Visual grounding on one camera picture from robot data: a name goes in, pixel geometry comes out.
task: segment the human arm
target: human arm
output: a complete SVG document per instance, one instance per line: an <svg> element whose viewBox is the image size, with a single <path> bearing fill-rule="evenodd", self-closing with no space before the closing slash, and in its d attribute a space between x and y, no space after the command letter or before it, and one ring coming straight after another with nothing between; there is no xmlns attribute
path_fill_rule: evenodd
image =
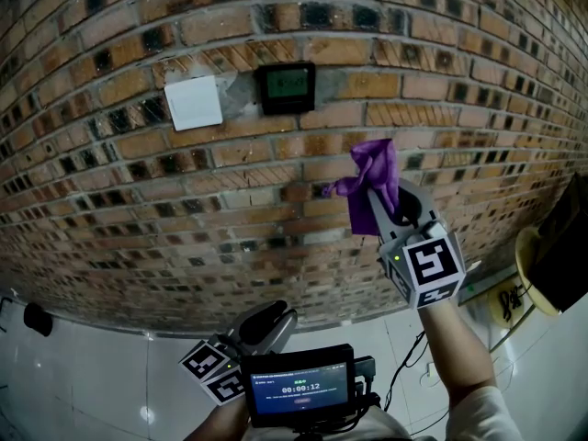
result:
<svg viewBox="0 0 588 441"><path fill-rule="evenodd" d="M435 367L454 408L476 389L496 386L488 349L450 300L419 310Z"/></svg>
<svg viewBox="0 0 588 441"><path fill-rule="evenodd" d="M241 441L249 411L244 397L216 407L208 418L184 441Z"/></svg>

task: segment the white tile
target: white tile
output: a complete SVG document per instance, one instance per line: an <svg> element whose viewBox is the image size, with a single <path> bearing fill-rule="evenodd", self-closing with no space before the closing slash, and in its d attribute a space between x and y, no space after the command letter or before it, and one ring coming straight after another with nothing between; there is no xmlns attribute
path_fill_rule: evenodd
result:
<svg viewBox="0 0 588 441"><path fill-rule="evenodd" d="M5 302L2 309L2 327L6 333L0 331L0 386L6 385L12 377L15 350L19 335L24 328L22 314L24 307L15 302Z"/></svg>
<svg viewBox="0 0 588 441"><path fill-rule="evenodd" d="M145 439L132 433L121 431L79 411L74 411L73 420L74 430L71 441L81 439L84 441L143 441Z"/></svg>
<svg viewBox="0 0 588 441"><path fill-rule="evenodd" d="M480 338L481 342L490 351L492 347L500 341L504 333L504 329L498 327L492 320L488 302L486 300L474 300L470 303L458 308L459 315L464 322L473 330L473 332ZM510 351L510 345L504 344L494 350L491 358L494 365L494 372L496 374L502 373L505 369L513 364L514 357Z"/></svg>
<svg viewBox="0 0 588 441"><path fill-rule="evenodd" d="M33 441L65 441L74 425L72 406L55 397L20 390L9 392L10 421L24 437Z"/></svg>
<svg viewBox="0 0 588 441"><path fill-rule="evenodd" d="M401 311L384 318L388 326L388 333L392 343L392 349L396 361L401 364L410 349L413 347L416 336L423 330L421 320L416 311ZM425 339L414 350L413 357L408 362L410 365L423 352ZM434 387L421 385L421 378L426 374L427 363L433 362L431 352L427 348L423 357L413 367L405 367L399 376L411 423L426 416L438 412L449 404L447 390L439 383Z"/></svg>
<svg viewBox="0 0 588 441"><path fill-rule="evenodd" d="M148 407L153 418L149 425L151 439L184 439L215 407L209 396L177 364L197 342L156 337L149 342Z"/></svg>
<svg viewBox="0 0 588 441"><path fill-rule="evenodd" d="M8 389L0 390L0 439L22 441L23 436L15 427L15 416L10 404Z"/></svg>
<svg viewBox="0 0 588 441"><path fill-rule="evenodd" d="M71 404L76 326L53 319L51 334L45 337L19 324L10 387L30 391L32 397L43 392Z"/></svg>
<svg viewBox="0 0 588 441"><path fill-rule="evenodd" d="M409 432L409 435L414 434L411 436L411 438L414 439L419 439L421 436L432 436L436 441L443 441L446 438L445 429L449 415L446 414L443 419L441 419L441 417L446 412L447 408L444 408L438 412L432 413L422 420L412 423L406 428L406 430Z"/></svg>
<svg viewBox="0 0 588 441"><path fill-rule="evenodd" d="M526 309L530 305L527 299L525 302ZM534 309L526 320L518 327L514 333L504 342L504 354L511 360L516 361L528 349L539 341L545 335L560 317L549 317L539 309ZM506 330L500 332L500 338L506 335ZM500 340L498 335L492 336L492 344L495 345Z"/></svg>
<svg viewBox="0 0 588 441"><path fill-rule="evenodd" d="M524 439L565 439L585 415L587 298L561 315L514 364L504 398Z"/></svg>
<svg viewBox="0 0 588 441"><path fill-rule="evenodd" d="M75 342L73 406L147 437L147 338L78 325Z"/></svg>
<svg viewBox="0 0 588 441"><path fill-rule="evenodd" d="M221 103L214 75L165 86L176 130L222 123Z"/></svg>
<svg viewBox="0 0 588 441"><path fill-rule="evenodd" d="M355 357L373 356L376 360L376 377L372 390L382 399L383 406L392 376L396 371L396 362L386 331L386 324L382 318L317 332L293 334L286 344L284 352L303 351L344 343L353 346ZM388 412L402 425L410 422L404 392L398 382L394 387L392 403Z"/></svg>

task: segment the black cable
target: black cable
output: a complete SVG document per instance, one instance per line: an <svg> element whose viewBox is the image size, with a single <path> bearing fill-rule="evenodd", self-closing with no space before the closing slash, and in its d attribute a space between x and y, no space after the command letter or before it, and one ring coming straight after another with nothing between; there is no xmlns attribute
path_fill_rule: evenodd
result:
<svg viewBox="0 0 588 441"><path fill-rule="evenodd" d="M369 410L369 407L367 407L363 412L359 411L357 413L355 420L349 422L349 423L353 423L353 424L344 430L321 431L321 433L333 434L333 435L338 435L339 433L347 433L348 431L355 429L355 427L359 423L359 420L361 420L364 417L364 415L368 412L368 410Z"/></svg>
<svg viewBox="0 0 588 441"><path fill-rule="evenodd" d="M533 287L533 283L529 283L529 287L525 288L525 286L519 286L519 288L523 288L525 290L525 292L523 292L523 294L518 295L518 298L522 298L523 296L525 296L525 294Z"/></svg>
<svg viewBox="0 0 588 441"><path fill-rule="evenodd" d="M394 382L396 382L396 378L400 374L402 368L406 368L406 363L408 362L408 360L413 355L414 348L416 348L416 346L418 346L419 343L421 343L421 340L423 340L423 338L424 338L424 332L420 332L416 336L416 340L414 341L414 345L411 348L411 351L408 352L408 355L406 355L406 357L404 358L404 361L402 361L402 364L400 364L399 367L398 367L398 369L396 369L396 372L394 373L394 376L392 377L392 382L390 383L390 388L388 390L388 393L386 394L386 401L384 402L384 412L387 412L388 409L390 408L390 403L392 402L392 388L394 387ZM422 356L423 355L420 355L419 358L416 361L414 361L413 366L418 362L418 360Z"/></svg>
<svg viewBox="0 0 588 441"><path fill-rule="evenodd" d="M422 430L419 431L415 431L414 433L410 434L410 437L413 437L414 435L418 435L419 433L422 433L424 430L428 430L431 426L435 426L436 424L438 424L441 420L443 420L447 414L449 413L449 410L447 410L443 416L441 418L439 418L436 422L429 424L426 428L423 428Z"/></svg>
<svg viewBox="0 0 588 441"><path fill-rule="evenodd" d="M421 360L421 358L424 356L424 352L426 351L426 348L428 348L428 347L429 347L429 342L426 342L426 344L424 345L423 352L421 353L421 355L419 357L416 358L416 361L414 361L411 365L406 365L405 367L412 368L416 363L418 363Z"/></svg>
<svg viewBox="0 0 588 441"><path fill-rule="evenodd" d="M503 319L507 322L510 322L513 314L511 313L511 301L508 297L508 292L505 290L499 294L500 297L500 305L503 306Z"/></svg>

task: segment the digital display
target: digital display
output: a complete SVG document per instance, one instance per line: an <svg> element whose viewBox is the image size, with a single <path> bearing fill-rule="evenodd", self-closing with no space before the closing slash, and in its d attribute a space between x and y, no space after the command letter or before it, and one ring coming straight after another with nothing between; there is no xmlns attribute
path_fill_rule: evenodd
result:
<svg viewBox="0 0 588 441"><path fill-rule="evenodd" d="M253 374L261 414L292 413L347 403L347 364L277 374Z"/></svg>
<svg viewBox="0 0 588 441"><path fill-rule="evenodd" d="M270 98L306 95L308 87L308 70L283 70L267 73L267 94Z"/></svg>

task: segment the purple cloth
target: purple cloth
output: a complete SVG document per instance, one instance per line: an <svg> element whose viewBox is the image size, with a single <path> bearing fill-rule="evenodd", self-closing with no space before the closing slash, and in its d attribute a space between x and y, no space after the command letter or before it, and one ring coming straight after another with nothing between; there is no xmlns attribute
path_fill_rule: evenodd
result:
<svg viewBox="0 0 588 441"><path fill-rule="evenodd" d="M379 200L392 216L399 206L394 143L391 139L361 142L351 149L351 158L359 167L359 176L341 178L325 188L323 194L329 196L335 188L339 196L347 197L353 234L379 235L369 204L368 188L378 193Z"/></svg>

